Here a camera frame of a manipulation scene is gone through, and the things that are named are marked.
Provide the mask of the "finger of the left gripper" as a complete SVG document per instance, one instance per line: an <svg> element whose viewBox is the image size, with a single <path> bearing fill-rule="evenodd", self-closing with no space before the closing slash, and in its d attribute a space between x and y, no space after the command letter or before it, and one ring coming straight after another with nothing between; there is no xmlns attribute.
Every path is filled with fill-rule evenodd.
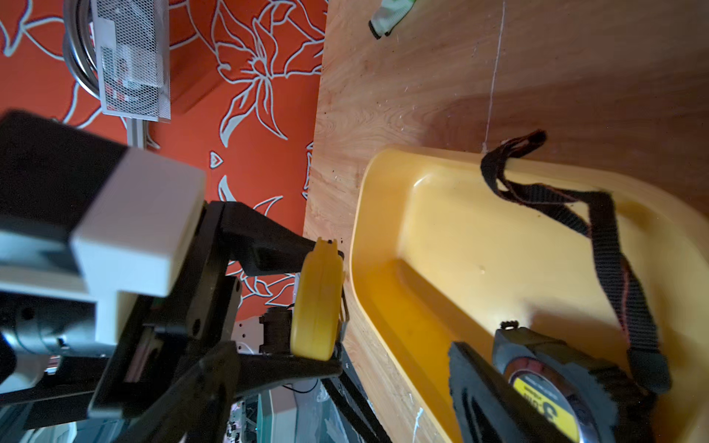
<svg viewBox="0 0 709 443"><path fill-rule="evenodd" d="M294 233L241 202L220 202L218 273L231 261L246 275L264 276L301 271L316 242Z"/></svg>
<svg viewBox="0 0 709 443"><path fill-rule="evenodd" d="M319 361L295 356L240 354L234 398L242 399L278 386L315 378L336 378L343 372L340 360Z"/></svg>

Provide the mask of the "round yellow tape measure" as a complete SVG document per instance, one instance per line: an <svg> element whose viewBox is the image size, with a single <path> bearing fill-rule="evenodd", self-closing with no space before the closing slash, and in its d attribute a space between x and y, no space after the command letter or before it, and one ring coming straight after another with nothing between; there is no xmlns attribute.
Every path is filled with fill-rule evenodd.
<svg viewBox="0 0 709 443"><path fill-rule="evenodd" d="M293 308L290 349L318 361L332 357L339 335L343 258L336 243L319 238L306 255Z"/></svg>

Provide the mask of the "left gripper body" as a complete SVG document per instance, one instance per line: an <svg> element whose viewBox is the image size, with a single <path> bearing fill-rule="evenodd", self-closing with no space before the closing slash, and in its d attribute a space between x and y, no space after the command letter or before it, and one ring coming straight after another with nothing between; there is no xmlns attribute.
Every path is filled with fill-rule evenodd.
<svg viewBox="0 0 709 443"><path fill-rule="evenodd" d="M135 418L201 356L228 339L241 285L226 270L225 221L234 202L212 202L167 297L138 298L88 408L91 418Z"/></svg>

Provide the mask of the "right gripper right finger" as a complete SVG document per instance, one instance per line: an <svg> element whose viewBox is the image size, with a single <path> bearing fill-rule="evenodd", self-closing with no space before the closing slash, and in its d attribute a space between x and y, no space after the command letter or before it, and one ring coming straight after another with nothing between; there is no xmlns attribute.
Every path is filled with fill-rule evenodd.
<svg viewBox="0 0 709 443"><path fill-rule="evenodd" d="M499 341L497 358L487 363L464 341L448 350L449 389L465 442L569 442L556 424L539 412L504 376L513 360L527 358L558 372L576 352L562 341Z"/></svg>

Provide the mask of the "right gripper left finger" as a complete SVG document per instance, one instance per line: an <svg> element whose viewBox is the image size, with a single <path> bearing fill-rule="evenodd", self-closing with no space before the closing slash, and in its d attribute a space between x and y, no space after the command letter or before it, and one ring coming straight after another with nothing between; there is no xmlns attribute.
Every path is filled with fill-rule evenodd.
<svg viewBox="0 0 709 443"><path fill-rule="evenodd" d="M127 430L127 441L223 441L239 371L236 344L219 343Z"/></svg>

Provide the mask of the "black deli tape measure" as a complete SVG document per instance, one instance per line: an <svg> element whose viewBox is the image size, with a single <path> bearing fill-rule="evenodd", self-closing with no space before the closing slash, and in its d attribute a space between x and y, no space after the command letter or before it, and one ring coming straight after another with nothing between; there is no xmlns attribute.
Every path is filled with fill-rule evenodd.
<svg viewBox="0 0 709 443"><path fill-rule="evenodd" d="M572 442L653 442L654 398L616 364L505 321L492 361L503 378Z"/></svg>

